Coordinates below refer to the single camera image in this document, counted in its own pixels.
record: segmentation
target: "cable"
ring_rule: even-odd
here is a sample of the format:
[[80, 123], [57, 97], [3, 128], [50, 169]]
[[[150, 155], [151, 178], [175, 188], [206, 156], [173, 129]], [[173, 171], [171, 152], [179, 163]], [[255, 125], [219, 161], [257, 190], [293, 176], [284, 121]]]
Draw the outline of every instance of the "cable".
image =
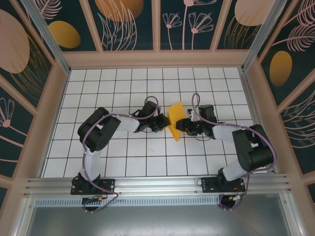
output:
[[87, 137], [89, 136], [89, 134], [91, 133], [91, 131], [99, 124], [101, 123], [104, 119], [106, 119], [107, 117], [127, 117], [127, 118], [132, 118], [132, 119], [147, 119], [147, 118], [150, 118], [152, 116], [154, 116], [154, 114], [157, 112], [158, 110], [158, 99], [154, 96], [148, 96], [145, 100], [145, 102], [149, 99], [149, 98], [154, 98], [157, 102], [157, 106], [155, 108], [155, 110], [148, 116], [146, 117], [134, 117], [134, 116], [131, 116], [131, 115], [125, 115], [125, 114], [115, 114], [115, 113], [110, 113], [110, 114], [107, 114], [107, 115], [104, 115], [102, 118], [100, 118], [96, 123], [94, 123], [91, 128], [87, 131], [86, 135], [84, 136], [83, 138], [83, 141], [82, 141], [82, 145], [83, 145], [83, 149], [84, 149], [84, 153], [83, 153], [83, 159], [82, 159], [82, 167], [83, 167], [83, 172], [85, 174], [85, 178], [86, 180], [92, 185], [94, 186], [95, 188], [101, 190], [103, 193], [109, 193], [109, 194], [115, 194], [116, 196], [111, 199], [108, 203], [106, 203], [104, 206], [101, 206], [99, 208], [97, 208], [96, 210], [92, 210], [92, 211], [88, 211], [86, 208], [85, 208], [85, 205], [83, 205], [83, 209], [85, 212], [89, 212], [89, 213], [94, 213], [94, 212], [99, 212], [103, 209], [105, 209], [109, 204], [111, 204], [114, 200], [116, 200], [119, 196], [118, 193], [116, 192], [112, 192], [112, 191], [109, 191], [109, 190], [106, 190], [104, 188], [101, 188], [99, 186], [97, 186], [95, 183], [92, 182], [92, 180], [90, 179], [90, 177], [88, 176], [88, 173], [86, 171], [86, 168], [85, 168], [85, 159], [86, 159], [86, 155], [87, 155], [87, 146], [86, 146], [86, 140], [87, 140]]

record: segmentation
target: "leaf illustration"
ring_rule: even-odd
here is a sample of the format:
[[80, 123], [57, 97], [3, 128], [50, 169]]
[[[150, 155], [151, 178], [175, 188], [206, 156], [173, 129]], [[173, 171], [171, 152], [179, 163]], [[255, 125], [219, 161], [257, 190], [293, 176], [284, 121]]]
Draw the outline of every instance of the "leaf illustration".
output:
[[315, 91], [303, 102], [287, 107], [282, 119], [292, 146], [307, 148], [315, 145]]
[[303, 26], [308, 26], [315, 22], [315, 0], [302, 1], [297, 20]]
[[52, 20], [62, 8], [60, 0], [34, 0], [44, 19]]
[[126, 9], [122, 2], [120, 8], [113, 0], [108, 0], [107, 3], [100, 0], [99, 3], [108, 16], [103, 18], [98, 14], [103, 25], [101, 42], [104, 49], [106, 51], [133, 50], [137, 42], [137, 28], [132, 12]]
[[293, 28], [287, 39], [278, 41], [271, 46], [286, 42], [290, 51], [304, 52], [315, 41], [315, 25], [299, 25]]

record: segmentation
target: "purple cable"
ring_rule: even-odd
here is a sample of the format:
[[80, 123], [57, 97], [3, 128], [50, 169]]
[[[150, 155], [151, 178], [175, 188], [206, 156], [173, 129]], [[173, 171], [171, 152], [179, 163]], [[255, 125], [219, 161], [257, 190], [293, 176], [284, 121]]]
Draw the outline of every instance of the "purple cable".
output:
[[[215, 122], [211, 122], [209, 120], [206, 120], [204, 119], [203, 117], [201, 117], [201, 115], [199, 115], [199, 113], [197, 112], [196, 110], [196, 107], [193, 103], [193, 99], [195, 98], [195, 96], [197, 96], [197, 106], [199, 105], [200, 103], [200, 95], [195, 92], [193, 95], [192, 95], [192, 98], [191, 98], [191, 105], [192, 105], [192, 108], [193, 108], [193, 111], [196, 113], [196, 115], [201, 119], [203, 120], [204, 122], [207, 122], [209, 124], [212, 124], [212, 125], [222, 125], [222, 126], [230, 126], [230, 127], [236, 127], [236, 128], [241, 128], [241, 129], [247, 129], [249, 131], [251, 131], [252, 133], [256, 134], [258, 137], [260, 137], [264, 142], [265, 144], [269, 147], [270, 151], [272, 152], [272, 156], [274, 158], [274, 161], [272, 163], [271, 166], [265, 168], [265, 169], [260, 169], [260, 170], [253, 170], [252, 172], [248, 172], [246, 173], [245, 175], [243, 175], [241, 178], [245, 178], [247, 177], [247, 184], [246, 184], [246, 191], [245, 191], [245, 194], [247, 194], [247, 190], [248, 190], [248, 185], [249, 185], [249, 182], [250, 182], [250, 175], [251, 173], [255, 173], [256, 171], [267, 171], [267, 170], [270, 170], [271, 168], [273, 168], [276, 164], [276, 161], [277, 161], [277, 155], [276, 155], [276, 152], [275, 152], [275, 149], [273, 148], [273, 146], [271, 145], [271, 143], [264, 137], [262, 136], [259, 132], [257, 132], [256, 130], [253, 130], [247, 126], [243, 126], [243, 125], [237, 125], [237, 124], [230, 124], [230, 123], [215, 123]], [[231, 208], [228, 208], [226, 206], [223, 206], [221, 204], [221, 201], [222, 201], [222, 198], [223, 198], [224, 194], [220, 195], [220, 198], [219, 198], [219, 207], [221, 209], [229, 209], [231, 210]], [[238, 205], [236, 205], [235, 207], [233, 207], [233, 209], [237, 208], [240, 203], [242, 202], [243, 199], [241, 199], [241, 201], [238, 203]]]
[[100, 118], [95, 124], [92, 125], [92, 127], [87, 131], [86, 135], [84, 136], [83, 138], [83, 141], [82, 141], [82, 145], [83, 145], [83, 149], [84, 149], [84, 154], [83, 154], [83, 159], [82, 159], [82, 167], [83, 167], [83, 172], [85, 174], [85, 177], [87, 179], [87, 181], [92, 185], [94, 186], [95, 188], [101, 190], [103, 193], [109, 193], [109, 194], [115, 194], [116, 196], [110, 200], [108, 203], [106, 203], [104, 206], [102, 207], [99, 207], [97, 208], [96, 210], [92, 210], [92, 211], [88, 211], [86, 210], [85, 206], [87, 203], [89, 203], [90, 201], [86, 202], [84, 205], [83, 205], [83, 209], [85, 212], [89, 212], [89, 213], [94, 213], [94, 212], [98, 212], [98, 211], [101, 211], [103, 210], [104, 208], [106, 208], [110, 203], [112, 203], [114, 200], [116, 200], [119, 196], [118, 193], [116, 192], [112, 192], [112, 191], [109, 191], [109, 190], [106, 190], [104, 188], [101, 188], [99, 186], [97, 186], [95, 183], [92, 182], [92, 180], [90, 179], [90, 177], [88, 176], [88, 173], [85, 169], [85, 158], [86, 158], [86, 154], [87, 154], [87, 146], [85, 145], [85, 142], [87, 140], [87, 137], [88, 135], [91, 133], [91, 131], [100, 123], [102, 122], [102, 120], [104, 120], [105, 118], [107, 117], [110, 117], [110, 116], [113, 116], [113, 117], [127, 117], [127, 118], [133, 118], [133, 119], [147, 119], [147, 118], [150, 118], [152, 116], [154, 116], [154, 114], [157, 112], [158, 110], [158, 99], [154, 96], [148, 96], [145, 100], [145, 102], [148, 100], [148, 98], [154, 98], [157, 102], [157, 106], [154, 110], [154, 112], [152, 112], [150, 115], [146, 116], [146, 117], [134, 117], [132, 115], [125, 115], [125, 114], [115, 114], [115, 113], [111, 113], [111, 114], [107, 114], [107, 115], [104, 115], [102, 118]]

